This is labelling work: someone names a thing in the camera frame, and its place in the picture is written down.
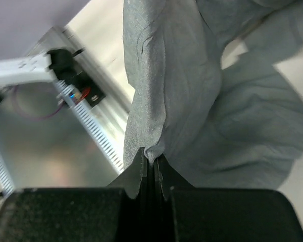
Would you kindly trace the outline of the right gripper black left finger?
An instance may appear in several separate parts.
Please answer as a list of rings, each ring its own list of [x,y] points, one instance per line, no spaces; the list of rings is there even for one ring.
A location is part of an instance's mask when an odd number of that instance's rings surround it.
[[[0,241],[145,241],[139,196],[145,166],[139,149],[106,187],[14,191],[0,209]]]

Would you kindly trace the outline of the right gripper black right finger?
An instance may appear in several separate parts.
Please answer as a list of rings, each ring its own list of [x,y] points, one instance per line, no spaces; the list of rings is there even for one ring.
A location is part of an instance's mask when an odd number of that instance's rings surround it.
[[[303,241],[289,200],[267,189],[196,188],[165,159],[154,163],[156,241]]]

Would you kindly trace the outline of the grey shirt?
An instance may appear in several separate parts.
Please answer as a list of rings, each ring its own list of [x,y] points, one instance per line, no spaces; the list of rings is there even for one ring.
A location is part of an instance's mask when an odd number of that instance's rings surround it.
[[[303,100],[273,64],[303,44],[303,1],[124,1],[123,44],[126,167],[143,148],[196,187],[283,184]]]

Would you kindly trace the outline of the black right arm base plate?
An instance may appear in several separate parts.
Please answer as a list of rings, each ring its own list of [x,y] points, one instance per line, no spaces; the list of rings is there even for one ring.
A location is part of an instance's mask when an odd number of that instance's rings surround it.
[[[72,86],[71,91],[67,91],[67,96],[75,104],[85,100],[90,107],[95,107],[106,97],[104,91],[91,76],[84,72],[73,76],[69,81],[66,81],[66,84]]]

